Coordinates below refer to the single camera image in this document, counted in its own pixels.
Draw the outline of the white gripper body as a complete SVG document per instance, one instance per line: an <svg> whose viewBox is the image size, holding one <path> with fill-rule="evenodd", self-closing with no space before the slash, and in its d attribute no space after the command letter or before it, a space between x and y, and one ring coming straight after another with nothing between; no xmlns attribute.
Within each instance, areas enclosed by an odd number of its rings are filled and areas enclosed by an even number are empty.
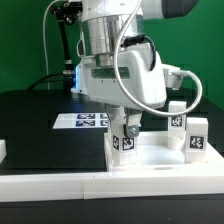
<svg viewBox="0 0 224 224"><path fill-rule="evenodd" d="M121 90L114 67L97 67L91 58L83 58L81 64L82 90L91 101L139 110ZM166 89L178 90L182 78L174 75L179 68L163 64L159 54L153 70L150 70L151 64L149 43L133 45L118 53L118 69L125 88L139 102L159 109L166 102Z"/></svg>

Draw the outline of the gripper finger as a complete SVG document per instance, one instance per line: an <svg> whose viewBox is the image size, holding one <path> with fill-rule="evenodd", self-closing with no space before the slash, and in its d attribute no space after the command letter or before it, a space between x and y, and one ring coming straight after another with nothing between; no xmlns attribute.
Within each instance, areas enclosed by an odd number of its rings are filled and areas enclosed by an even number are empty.
<svg viewBox="0 0 224 224"><path fill-rule="evenodd" d="M125 109L124 134L129 138L139 135L142 112L130 108Z"/></svg>

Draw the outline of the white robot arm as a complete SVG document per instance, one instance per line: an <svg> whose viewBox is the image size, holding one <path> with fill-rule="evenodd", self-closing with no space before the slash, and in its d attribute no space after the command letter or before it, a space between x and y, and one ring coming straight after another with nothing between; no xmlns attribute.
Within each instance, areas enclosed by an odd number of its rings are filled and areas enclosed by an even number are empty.
<svg viewBox="0 0 224 224"><path fill-rule="evenodd" d="M75 90L90 101L107 105L110 126L125 136L139 135L141 114L161 117L168 88L177 90L182 79L198 77L161 62L144 22L188 15L199 0L69 0L79 3L81 38L77 51Z"/></svg>

